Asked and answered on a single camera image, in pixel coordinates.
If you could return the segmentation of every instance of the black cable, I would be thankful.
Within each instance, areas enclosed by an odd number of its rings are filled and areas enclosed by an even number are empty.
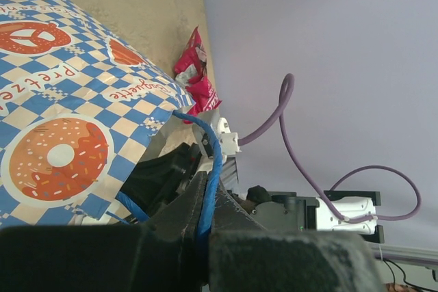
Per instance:
[[[389,265],[389,263],[387,262],[386,259],[382,259],[383,262],[386,264],[386,266],[388,266],[389,270],[391,271],[392,274],[392,283],[395,285],[396,284],[396,275],[394,273],[394,270],[392,270],[391,266]]]
[[[405,283],[406,285],[409,285],[410,287],[413,287],[414,289],[420,289],[420,290],[423,290],[423,291],[438,292],[438,290],[428,289],[426,287],[421,287],[419,285],[415,285],[415,284],[412,284],[412,283],[408,282],[406,280],[406,273],[404,272],[403,268],[401,268],[399,265],[397,265],[395,262],[393,262],[393,261],[391,261],[389,259],[384,258],[384,260],[389,262],[389,263],[392,263],[394,266],[396,266],[403,273],[403,283]]]

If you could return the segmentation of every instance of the beige floor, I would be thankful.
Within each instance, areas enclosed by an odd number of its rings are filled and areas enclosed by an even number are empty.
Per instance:
[[[199,25],[209,58],[209,79],[213,68],[203,0],[72,0],[79,7],[129,42],[139,52],[173,76],[172,67]],[[191,129],[181,125],[168,138],[162,154],[181,142],[194,141]]]

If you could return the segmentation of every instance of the blue checkered pattern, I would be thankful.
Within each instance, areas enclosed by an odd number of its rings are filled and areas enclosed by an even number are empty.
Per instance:
[[[16,9],[18,6],[31,5],[46,8]],[[107,159],[109,168],[105,183],[81,200],[62,207],[34,209],[15,200],[0,184],[0,228],[23,224],[68,224],[76,213],[100,218],[151,137],[169,119],[172,110],[194,103],[184,90],[145,57],[142,57],[145,63],[141,66],[115,65],[105,43],[108,36],[133,49],[70,0],[0,0],[0,6],[9,10],[7,14],[0,14],[0,24],[6,21],[18,23],[20,20],[56,23],[73,39],[70,45],[52,48],[49,53],[31,57],[3,52],[0,47],[0,89],[17,79],[50,70],[63,62],[80,72],[77,79],[46,84],[44,91],[30,92],[26,97],[6,104],[10,114],[0,116],[0,160],[3,160],[10,142],[27,125],[69,113],[94,118],[106,126],[112,138],[107,142],[114,146],[115,153],[113,159]],[[59,9],[67,9],[73,14]],[[176,96],[149,92],[137,99],[123,99],[119,103],[110,102],[103,96],[127,87],[136,81],[136,77],[164,85],[175,91]]]

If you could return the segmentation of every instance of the donut print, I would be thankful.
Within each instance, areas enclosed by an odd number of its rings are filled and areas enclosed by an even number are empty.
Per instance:
[[[110,136],[100,122],[74,114],[37,122],[8,146],[3,184],[32,205],[74,202],[106,174],[114,153]]]

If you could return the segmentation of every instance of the pink snack bag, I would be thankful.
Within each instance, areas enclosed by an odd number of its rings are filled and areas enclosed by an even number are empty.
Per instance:
[[[222,101],[219,100],[215,89],[207,78],[207,56],[198,27],[190,36],[183,55],[175,64],[174,71],[177,74],[175,80],[185,87],[196,102],[188,114],[197,116],[199,113],[215,109],[221,104]]]

